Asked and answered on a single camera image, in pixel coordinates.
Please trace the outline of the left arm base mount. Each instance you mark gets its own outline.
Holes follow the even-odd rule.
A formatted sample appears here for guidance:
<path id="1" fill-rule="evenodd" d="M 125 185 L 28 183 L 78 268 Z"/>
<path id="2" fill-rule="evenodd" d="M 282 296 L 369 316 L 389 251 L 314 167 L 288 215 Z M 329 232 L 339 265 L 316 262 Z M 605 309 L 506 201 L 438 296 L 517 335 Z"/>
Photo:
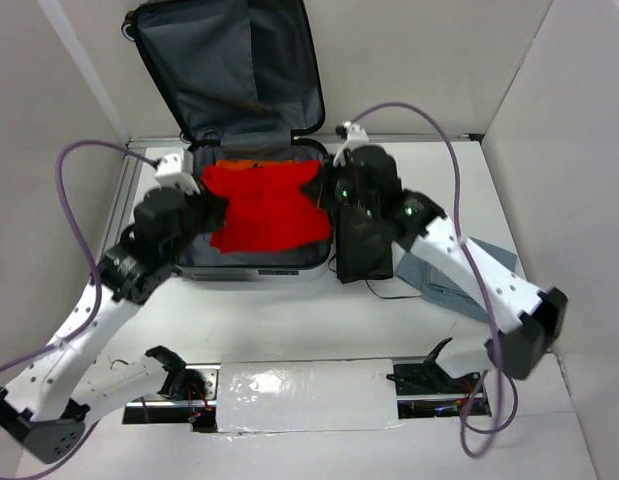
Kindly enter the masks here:
<path id="1" fill-rule="evenodd" d="M 172 393 L 144 395 L 127 403 L 122 424 L 180 425 L 195 433 L 216 433 L 220 369 L 220 364 L 188 364 Z"/>

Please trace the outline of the red cloth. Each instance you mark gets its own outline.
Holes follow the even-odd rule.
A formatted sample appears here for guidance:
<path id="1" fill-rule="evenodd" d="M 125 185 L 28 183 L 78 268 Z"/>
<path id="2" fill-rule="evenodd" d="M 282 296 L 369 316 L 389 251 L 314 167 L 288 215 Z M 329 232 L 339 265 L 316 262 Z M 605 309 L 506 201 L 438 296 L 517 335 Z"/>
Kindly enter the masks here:
<path id="1" fill-rule="evenodd" d="M 329 239 L 329 216 L 300 192 L 320 170 L 318 160 L 246 170 L 205 168 L 205 189 L 227 200 L 225 226 L 212 234 L 210 245 L 222 254 L 277 253 Z"/>

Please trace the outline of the black garment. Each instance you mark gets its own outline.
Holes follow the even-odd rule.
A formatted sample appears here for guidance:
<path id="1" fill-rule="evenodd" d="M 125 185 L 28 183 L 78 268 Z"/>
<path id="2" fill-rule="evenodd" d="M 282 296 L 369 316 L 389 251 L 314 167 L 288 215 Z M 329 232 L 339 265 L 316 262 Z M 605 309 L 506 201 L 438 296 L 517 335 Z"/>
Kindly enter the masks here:
<path id="1" fill-rule="evenodd" d="M 343 284 L 393 277 L 390 239 L 368 210 L 345 205 L 338 211 L 336 273 Z"/>

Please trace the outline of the orange patterned towel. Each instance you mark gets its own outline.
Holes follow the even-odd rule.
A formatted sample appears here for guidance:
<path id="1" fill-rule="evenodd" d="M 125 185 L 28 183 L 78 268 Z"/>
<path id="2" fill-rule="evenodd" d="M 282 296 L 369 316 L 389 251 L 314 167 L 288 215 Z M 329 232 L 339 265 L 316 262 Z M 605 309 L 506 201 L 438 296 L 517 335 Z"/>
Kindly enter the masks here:
<path id="1" fill-rule="evenodd" d="M 215 167 L 228 170 L 246 170 L 252 168 L 276 167 L 293 163 L 294 160 L 221 159 L 215 163 Z"/>

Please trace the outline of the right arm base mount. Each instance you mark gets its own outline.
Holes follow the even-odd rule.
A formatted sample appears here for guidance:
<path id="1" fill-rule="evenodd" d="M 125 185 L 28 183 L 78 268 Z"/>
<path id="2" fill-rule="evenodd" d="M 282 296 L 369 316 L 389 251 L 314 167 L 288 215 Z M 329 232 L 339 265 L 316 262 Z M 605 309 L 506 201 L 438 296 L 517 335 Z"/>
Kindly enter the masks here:
<path id="1" fill-rule="evenodd" d="M 395 387 L 398 418 L 406 420 L 458 417 L 480 374 L 453 379 L 429 362 L 401 361 L 386 378 Z"/>

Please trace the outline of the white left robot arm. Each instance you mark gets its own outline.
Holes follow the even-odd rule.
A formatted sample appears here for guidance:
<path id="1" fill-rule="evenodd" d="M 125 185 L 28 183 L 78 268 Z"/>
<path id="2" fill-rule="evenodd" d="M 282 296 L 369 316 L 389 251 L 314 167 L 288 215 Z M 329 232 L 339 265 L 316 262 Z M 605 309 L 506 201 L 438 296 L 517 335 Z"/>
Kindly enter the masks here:
<path id="1" fill-rule="evenodd" d="M 0 388 L 0 427 L 42 463 L 68 457 L 88 428 L 133 400 L 159 396 L 173 402 L 206 395 L 210 379 L 164 346 L 96 380 L 84 376 L 209 225 L 203 194 L 173 187 L 150 190 L 119 242 L 91 263 L 91 280 L 65 322 Z"/>

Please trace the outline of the light blue denim jeans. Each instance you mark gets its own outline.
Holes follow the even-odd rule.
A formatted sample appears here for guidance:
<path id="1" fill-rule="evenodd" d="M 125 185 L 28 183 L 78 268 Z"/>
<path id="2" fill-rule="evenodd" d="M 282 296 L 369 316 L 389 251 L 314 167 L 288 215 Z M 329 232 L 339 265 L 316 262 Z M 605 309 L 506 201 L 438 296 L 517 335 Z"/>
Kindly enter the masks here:
<path id="1" fill-rule="evenodd" d="M 392 249 L 398 277 L 427 300 L 479 321 L 492 315 L 503 332 L 521 324 L 522 280 L 473 240 L 460 243 L 447 232 L 430 232 Z"/>

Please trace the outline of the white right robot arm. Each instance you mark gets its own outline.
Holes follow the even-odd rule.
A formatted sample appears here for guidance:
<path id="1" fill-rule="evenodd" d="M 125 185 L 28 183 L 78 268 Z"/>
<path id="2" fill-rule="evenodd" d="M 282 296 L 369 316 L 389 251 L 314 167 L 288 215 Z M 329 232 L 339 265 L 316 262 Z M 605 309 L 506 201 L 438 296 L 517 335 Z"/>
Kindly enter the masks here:
<path id="1" fill-rule="evenodd" d="M 486 312 L 491 337 L 482 346 L 462 349 L 445 339 L 429 354 L 425 379 L 433 390 L 449 391 L 477 370 L 525 380 L 560 336 L 566 295 L 516 276 L 462 236 L 440 205 L 403 186 L 384 148 L 359 147 L 338 166 L 322 164 L 301 191 L 335 222 L 341 282 L 391 278 L 398 247 L 440 271 Z"/>

